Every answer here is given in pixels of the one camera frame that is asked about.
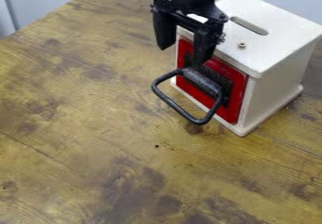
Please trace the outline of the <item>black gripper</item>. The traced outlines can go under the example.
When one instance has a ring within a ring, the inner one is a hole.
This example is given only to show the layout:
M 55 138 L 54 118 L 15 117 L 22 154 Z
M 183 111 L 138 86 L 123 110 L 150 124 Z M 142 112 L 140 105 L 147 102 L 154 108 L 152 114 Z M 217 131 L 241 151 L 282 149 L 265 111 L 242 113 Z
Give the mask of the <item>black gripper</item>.
M 152 19 L 159 48 L 164 50 L 176 41 L 176 26 L 194 34 L 193 67 L 201 68 L 213 58 L 217 45 L 226 40 L 222 32 L 227 15 L 215 5 L 215 0 L 154 0 Z

